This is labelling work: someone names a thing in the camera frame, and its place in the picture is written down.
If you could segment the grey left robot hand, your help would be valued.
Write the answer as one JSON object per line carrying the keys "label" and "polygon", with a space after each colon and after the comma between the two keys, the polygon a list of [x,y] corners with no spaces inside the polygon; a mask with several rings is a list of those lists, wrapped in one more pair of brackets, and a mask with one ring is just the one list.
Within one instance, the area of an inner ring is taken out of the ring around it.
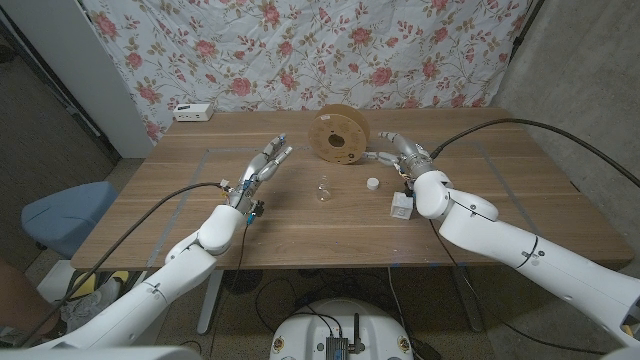
{"label": "grey left robot hand", "polygon": [[241,213],[247,213],[252,205],[252,197],[260,185],[269,181],[279,166],[291,154],[293,148],[286,145],[285,133],[272,139],[248,164],[238,180],[237,186],[229,193],[229,205]]}

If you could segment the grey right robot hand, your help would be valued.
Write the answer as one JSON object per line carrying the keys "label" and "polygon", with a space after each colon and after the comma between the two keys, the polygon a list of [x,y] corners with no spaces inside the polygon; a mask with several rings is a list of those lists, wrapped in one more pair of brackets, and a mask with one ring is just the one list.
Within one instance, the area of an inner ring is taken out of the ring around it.
{"label": "grey right robot hand", "polygon": [[389,140],[399,151],[399,154],[363,152],[363,158],[374,159],[386,166],[392,166],[401,176],[409,180],[416,180],[424,173],[435,169],[429,153],[416,142],[395,132],[379,132],[378,136]]}

